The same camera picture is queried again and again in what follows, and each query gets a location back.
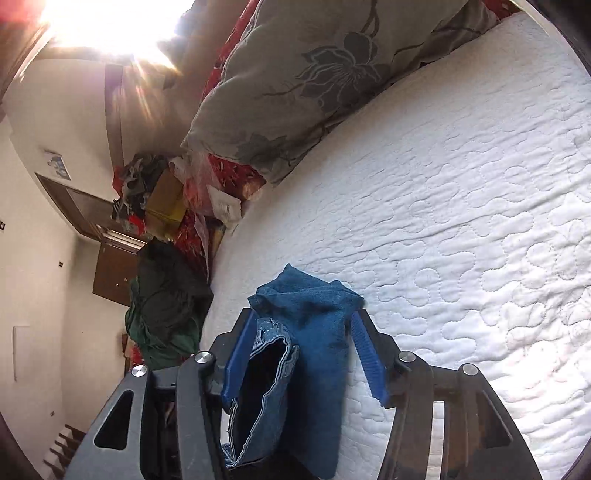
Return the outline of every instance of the gray floral pillowcase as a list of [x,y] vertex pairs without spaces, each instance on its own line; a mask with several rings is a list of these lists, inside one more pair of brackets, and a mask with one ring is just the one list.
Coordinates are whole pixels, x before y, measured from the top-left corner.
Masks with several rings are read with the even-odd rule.
[[480,0],[261,0],[183,145],[279,182],[386,87],[497,22]]

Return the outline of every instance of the cardboard box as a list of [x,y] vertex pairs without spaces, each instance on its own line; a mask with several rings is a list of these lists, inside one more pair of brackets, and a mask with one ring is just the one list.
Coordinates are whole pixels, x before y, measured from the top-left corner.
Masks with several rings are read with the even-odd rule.
[[186,211],[183,184],[170,170],[164,170],[146,204],[146,231],[162,240],[172,240]]

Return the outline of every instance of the denim fabric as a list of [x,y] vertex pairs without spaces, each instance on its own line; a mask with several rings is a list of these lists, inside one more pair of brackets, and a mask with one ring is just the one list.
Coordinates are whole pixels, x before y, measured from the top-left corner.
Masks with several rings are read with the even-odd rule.
[[333,478],[349,353],[345,325],[363,307],[363,297],[337,280],[326,283],[288,264],[248,301],[261,317],[272,317],[287,327],[300,347],[279,449],[293,455],[312,475]]
[[[283,353],[277,363],[270,365],[267,362],[265,364],[265,372],[272,374],[273,380],[271,387],[262,395],[260,405],[252,405],[252,402],[245,401],[246,389],[252,388],[252,385],[249,385],[248,369],[245,382],[242,384],[241,394],[232,401],[229,426],[230,443],[222,445],[227,468],[256,462],[269,456],[277,447],[281,437],[287,415],[287,385],[294,371],[300,349],[293,343],[285,326],[271,318],[258,319],[258,331],[249,364],[253,364],[256,357],[264,355],[265,351],[269,354],[272,346],[277,347],[277,342],[283,347]],[[254,416],[253,410],[258,411],[258,415],[256,415],[249,432],[242,432],[241,430],[245,428],[245,416]]]

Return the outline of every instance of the blue gripper pad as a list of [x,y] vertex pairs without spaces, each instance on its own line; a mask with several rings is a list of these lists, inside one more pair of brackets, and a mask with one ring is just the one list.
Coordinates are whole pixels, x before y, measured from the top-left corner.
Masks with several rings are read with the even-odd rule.
[[244,328],[236,341],[236,346],[226,364],[225,378],[220,398],[224,407],[229,408],[232,400],[238,396],[242,380],[246,374],[246,367],[251,357],[252,345],[255,343],[257,318],[254,310],[244,324]]
[[358,312],[351,317],[351,337],[361,360],[365,376],[368,379],[369,389],[373,398],[377,398],[382,406],[388,399],[386,392],[386,367],[379,359],[374,343],[363,324]]

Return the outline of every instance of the green clothing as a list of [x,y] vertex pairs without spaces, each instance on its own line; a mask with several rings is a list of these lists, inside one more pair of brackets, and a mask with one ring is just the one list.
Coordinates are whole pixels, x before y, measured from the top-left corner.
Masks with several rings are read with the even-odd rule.
[[195,315],[171,335],[169,343],[164,343],[150,333],[141,316],[141,306],[138,305],[137,278],[133,279],[129,285],[131,307],[125,314],[125,328],[129,337],[138,344],[145,364],[151,370],[176,367],[191,353],[199,351],[201,327]]

